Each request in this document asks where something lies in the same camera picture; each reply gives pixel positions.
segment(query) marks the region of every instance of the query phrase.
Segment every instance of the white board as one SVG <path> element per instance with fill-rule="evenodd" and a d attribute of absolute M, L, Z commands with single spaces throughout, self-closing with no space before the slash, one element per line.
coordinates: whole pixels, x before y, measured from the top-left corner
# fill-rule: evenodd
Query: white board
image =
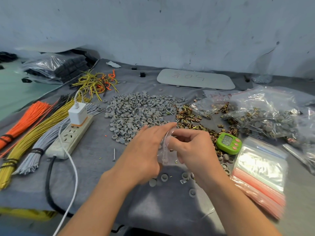
<path fill-rule="evenodd" d="M 197 88 L 234 89 L 235 85 L 229 76 L 185 71 L 177 69 L 163 69 L 157 76 L 157 81 L 163 84 L 189 86 Z"/>

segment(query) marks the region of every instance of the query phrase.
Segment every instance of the white wall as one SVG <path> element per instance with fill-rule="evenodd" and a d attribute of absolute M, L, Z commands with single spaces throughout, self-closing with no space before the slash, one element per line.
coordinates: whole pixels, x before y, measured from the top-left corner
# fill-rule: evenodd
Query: white wall
<path fill-rule="evenodd" d="M 0 50 L 62 41 L 85 43 L 102 58 L 130 64 L 253 72 L 253 63 L 274 49 L 264 56 L 263 71 L 312 76 L 314 3 L 0 0 Z"/>

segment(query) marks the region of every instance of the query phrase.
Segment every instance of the gray wire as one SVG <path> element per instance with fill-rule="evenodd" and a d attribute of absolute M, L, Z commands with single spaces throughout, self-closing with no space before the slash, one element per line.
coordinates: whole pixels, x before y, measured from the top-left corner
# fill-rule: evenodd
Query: gray wire
<path fill-rule="evenodd" d="M 97 111 L 98 105 L 93 103 L 86 104 L 86 110 L 88 115 L 95 116 L 99 113 Z M 58 131 L 60 127 L 62 127 L 61 131 L 65 130 L 66 127 L 70 124 L 70 118 L 65 118 L 61 122 L 57 123 L 55 126 L 51 127 L 47 132 L 45 132 L 34 144 L 33 148 L 40 148 L 45 151 L 58 137 Z M 41 155 L 39 153 L 31 152 L 27 155 L 24 161 L 20 164 L 20 166 L 13 172 L 13 175 L 26 175 L 31 172 L 35 172 L 35 170 L 39 167 L 39 160 Z"/>

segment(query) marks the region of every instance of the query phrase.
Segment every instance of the stack of plastic bags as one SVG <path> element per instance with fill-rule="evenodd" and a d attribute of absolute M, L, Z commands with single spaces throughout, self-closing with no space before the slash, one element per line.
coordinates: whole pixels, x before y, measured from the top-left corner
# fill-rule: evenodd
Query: stack of plastic bags
<path fill-rule="evenodd" d="M 286 205 L 286 157 L 280 149 L 248 137 L 231 175 L 237 187 L 277 219 L 282 217 Z"/>

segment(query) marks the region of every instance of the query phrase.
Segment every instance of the green digital timer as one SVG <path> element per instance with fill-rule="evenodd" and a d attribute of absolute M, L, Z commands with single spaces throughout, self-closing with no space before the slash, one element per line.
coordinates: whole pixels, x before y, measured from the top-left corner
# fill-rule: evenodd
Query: green digital timer
<path fill-rule="evenodd" d="M 242 147 L 242 141 L 228 133 L 221 133 L 215 144 L 222 151 L 231 155 L 236 155 Z"/>

